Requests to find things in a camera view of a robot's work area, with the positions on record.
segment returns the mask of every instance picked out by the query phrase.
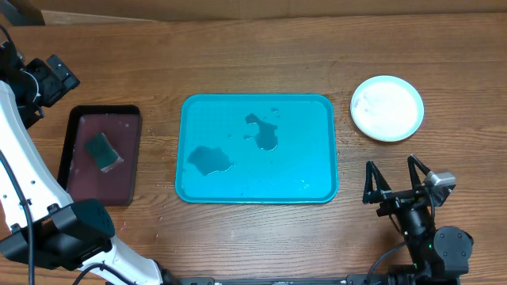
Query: wall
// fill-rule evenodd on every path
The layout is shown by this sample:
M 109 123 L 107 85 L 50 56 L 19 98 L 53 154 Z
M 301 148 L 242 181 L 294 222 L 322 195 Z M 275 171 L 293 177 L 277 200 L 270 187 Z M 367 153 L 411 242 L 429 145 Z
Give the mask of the wall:
M 42 10 L 160 21 L 507 12 L 506 0 L 32 0 Z

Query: metal bracket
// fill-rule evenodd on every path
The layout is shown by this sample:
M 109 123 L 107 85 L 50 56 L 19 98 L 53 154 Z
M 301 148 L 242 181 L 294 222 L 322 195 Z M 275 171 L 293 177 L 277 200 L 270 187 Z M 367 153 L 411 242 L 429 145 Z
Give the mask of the metal bracket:
M 215 285 L 213 278 L 182 278 L 179 279 L 180 285 Z

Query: white plate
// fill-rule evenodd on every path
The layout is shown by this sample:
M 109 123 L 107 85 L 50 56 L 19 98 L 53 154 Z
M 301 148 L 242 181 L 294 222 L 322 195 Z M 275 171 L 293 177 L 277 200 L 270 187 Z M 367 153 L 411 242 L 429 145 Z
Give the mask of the white plate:
M 425 108 L 421 95 L 401 78 L 382 75 L 357 87 L 350 113 L 367 136 L 384 142 L 410 137 L 422 123 Z

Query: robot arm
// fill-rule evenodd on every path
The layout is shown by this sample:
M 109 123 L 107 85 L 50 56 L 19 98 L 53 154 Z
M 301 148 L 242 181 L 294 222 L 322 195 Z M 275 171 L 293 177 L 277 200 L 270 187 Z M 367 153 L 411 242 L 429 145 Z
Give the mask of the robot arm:
M 29 137 L 27 127 L 43 116 L 41 106 L 50 107 L 79 81 L 55 56 L 48 60 L 53 71 L 40 59 L 24 66 L 15 51 L 12 41 L 0 47 L 0 151 L 32 216 L 34 265 L 82 271 L 95 265 L 90 271 L 113 284 L 163 284 L 158 264 L 115 235 L 98 201 L 73 203 Z M 0 201 L 12 232 L 0 241 L 0 251 L 10 260 L 28 263 L 27 219 L 5 167 L 0 167 Z

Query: wire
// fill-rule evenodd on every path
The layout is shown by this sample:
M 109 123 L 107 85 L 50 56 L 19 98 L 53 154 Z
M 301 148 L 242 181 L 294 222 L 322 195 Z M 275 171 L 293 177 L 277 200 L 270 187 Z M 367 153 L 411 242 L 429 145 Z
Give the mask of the wire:
M 377 268 L 377 266 L 379 266 L 379 264 L 385 260 L 388 256 L 390 256 L 392 253 L 396 252 L 397 250 L 399 250 L 400 248 L 402 248 L 403 246 L 405 245 L 408 245 L 409 244 L 409 241 L 404 241 L 404 242 L 401 242 L 399 243 L 398 245 L 396 245 L 394 248 L 390 249 L 388 252 L 384 253 L 377 261 L 375 261 L 375 263 L 372 265 L 372 267 L 370 268 L 370 271 L 368 272 L 368 277 L 366 278 L 366 284 L 367 285 L 371 285 L 372 284 L 372 276 L 373 276 L 373 272 L 375 271 L 375 269 Z
M 4 34 L 6 34 L 7 40 L 10 42 L 10 44 L 13 45 L 13 48 L 14 48 L 15 52 L 17 52 L 16 45 L 14 44 L 13 39 L 11 39 L 9 32 L 7 32 L 6 27 L 0 25 L 0 29 L 2 30 L 2 32 Z
M 128 281 L 125 277 L 123 277 L 122 275 L 120 275 L 120 273 L 118 273 L 116 270 L 110 268 L 109 266 L 107 266 L 105 264 L 93 264 L 93 265 L 90 265 L 88 268 L 86 268 L 85 270 L 83 270 L 81 272 L 81 274 L 79 274 L 78 278 L 76 278 L 76 280 L 72 283 L 72 285 L 78 285 L 79 282 L 81 282 L 81 280 L 83 279 L 83 277 L 85 277 L 86 273 L 90 272 L 91 270 L 93 270 L 95 268 L 99 268 L 99 269 L 101 269 L 101 271 L 106 270 L 107 272 L 113 274 L 117 279 L 119 279 L 121 282 L 123 282 L 123 283 L 125 283 L 127 285 L 135 285 L 134 283 Z
M 429 199 L 429 205 L 431 206 L 431 223 L 429 224 L 429 227 L 427 231 L 430 231 L 433 228 L 433 225 L 435 225 L 435 203 L 433 202 L 433 197 L 431 195 L 431 192 L 428 188 L 425 189 L 426 194 L 428 195 Z
M 389 214 L 389 219 L 393 223 L 393 226 L 395 226 L 396 231 L 399 232 L 400 234 L 402 234 L 402 231 L 399 229 L 398 225 L 396 224 L 395 220 L 393 219 L 393 215 L 392 214 Z
M 35 284 L 35 275 L 34 275 L 34 265 L 33 265 L 33 220 L 32 213 L 30 213 L 30 208 L 28 203 L 26 202 L 25 195 L 23 195 L 23 191 L 19 187 L 17 183 L 16 177 L 14 176 L 13 170 L 10 168 L 9 162 L 7 162 L 6 156 L 3 155 L 3 152 L 0 150 L 0 161 L 3 164 L 3 167 L 6 169 L 7 175 L 9 176 L 10 182 L 13 184 L 14 190 L 16 191 L 17 197 L 21 202 L 21 206 L 23 206 L 23 212 L 25 213 L 26 223 L 29 230 L 29 285 Z

